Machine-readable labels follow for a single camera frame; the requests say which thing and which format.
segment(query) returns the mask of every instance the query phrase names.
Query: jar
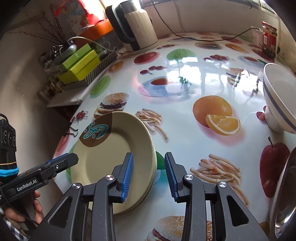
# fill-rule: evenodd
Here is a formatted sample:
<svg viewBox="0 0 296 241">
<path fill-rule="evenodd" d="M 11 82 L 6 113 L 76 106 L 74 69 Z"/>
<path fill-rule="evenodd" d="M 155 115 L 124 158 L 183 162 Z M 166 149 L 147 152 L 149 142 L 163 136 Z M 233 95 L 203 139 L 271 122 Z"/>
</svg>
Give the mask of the jar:
<svg viewBox="0 0 296 241">
<path fill-rule="evenodd" d="M 266 22 L 262 22 L 262 26 L 263 26 L 262 52 L 267 56 L 269 56 L 270 58 L 275 58 L 277 29 Z"/>
</svg>

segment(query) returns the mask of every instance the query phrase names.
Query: hamburger print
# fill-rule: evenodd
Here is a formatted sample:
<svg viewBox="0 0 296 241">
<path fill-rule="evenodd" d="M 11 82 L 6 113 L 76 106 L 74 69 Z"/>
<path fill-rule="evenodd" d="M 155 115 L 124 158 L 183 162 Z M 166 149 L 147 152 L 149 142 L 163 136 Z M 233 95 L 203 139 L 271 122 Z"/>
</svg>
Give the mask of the hamburger print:
<svg viewBox="0 0 296 241">
<path fill-rule="evenodd" d="M 184 216 L 169 216 L 161 218 L 145 241 L 181 241 L 184 226 Z M 212 222 L 207 221 L 207 241 L 213 240 Z"/>
<path fill-rule="evenodd" d="M 113 111 L 123 111 L 128 99 L 129 94 L 123 92 L 106 96 L 97 107 L 94 113 L 94 118 L 97 119 L 100 116 Z"/>
</svg>

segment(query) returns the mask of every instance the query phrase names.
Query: human hand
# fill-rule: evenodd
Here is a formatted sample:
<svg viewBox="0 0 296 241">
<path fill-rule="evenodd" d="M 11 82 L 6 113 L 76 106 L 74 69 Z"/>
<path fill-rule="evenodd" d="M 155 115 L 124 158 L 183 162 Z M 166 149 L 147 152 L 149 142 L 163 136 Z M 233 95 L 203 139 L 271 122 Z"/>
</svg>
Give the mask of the human hand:
<svg viewBox="0 0 296 241">
<path fill-rule="evenodd" d="M 41 223 L 41 221 L 44 219 L 44 215 L 42 213 L 42 206 L 40 202 L 36 199 L 40 197 L 40 193 L 38 191 L 33 192 L 33 203 L 35 207 L 35 221 L 37 223 Z M 24 222 L 25 218 L 19 215 L 16 211 L 14 211 L 11 207 L 8 207 L 4 210 L 6 219 L 11 222 L 11 224 L 19 230 L 22 234 L 25 235 L 23 232 L 19 222 Z"/>
</svg>

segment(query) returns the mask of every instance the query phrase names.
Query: jar lid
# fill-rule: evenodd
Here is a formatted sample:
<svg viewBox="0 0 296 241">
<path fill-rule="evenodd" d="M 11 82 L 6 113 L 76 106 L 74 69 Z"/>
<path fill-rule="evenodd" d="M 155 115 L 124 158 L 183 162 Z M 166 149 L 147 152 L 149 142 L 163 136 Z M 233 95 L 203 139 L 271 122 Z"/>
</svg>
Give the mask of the jar lid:
<svg viewBox="0 0 296 241">
<path fill-rule="evenodd" d="M 267 28 L 271 28 L 274 31 L 277 31 L 277 28 L 273 27 L 272 25 L 270 25 L 267 22 L 262 21 L 262 25 L 265 26 L 265 27 L 267 27 Z"/>
</svg>

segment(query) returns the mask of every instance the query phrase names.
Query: metal bolt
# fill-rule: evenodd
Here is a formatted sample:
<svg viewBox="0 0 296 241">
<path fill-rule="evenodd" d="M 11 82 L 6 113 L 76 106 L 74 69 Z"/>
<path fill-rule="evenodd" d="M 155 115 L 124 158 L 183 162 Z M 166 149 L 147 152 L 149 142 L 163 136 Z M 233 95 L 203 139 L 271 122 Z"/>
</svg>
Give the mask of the metal bolt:
<svg viewBox="0 0 296 241">
<path fill-rule="evenodd" d="M 222 188 L 227 187 L 227 183 L 224 182 L 224 181 L 220 181 L 220 182 L 218 182 L 218 185 L 219 185 L 220 187 L 222 187 Z"/>
<path fill-rule="evenodd" d="M 80 183 L 74 183 L 73 185 L 72 185 L 72 188 L 73 189 L 79 189 L 81 187 L 81 184 Z"/>
<path fill-rule="evenodd" d="M 112 181 L 115 177 L 113 175 L 107 175 L 105 178 L 107 181 Z"/>
<path fill-rule="evenodd" d="M 192 180 L 193 179 L 193 176 L 191 174 L 186 174 L 185 175 L 185 179 L 186 180 Z"/>
</svg>

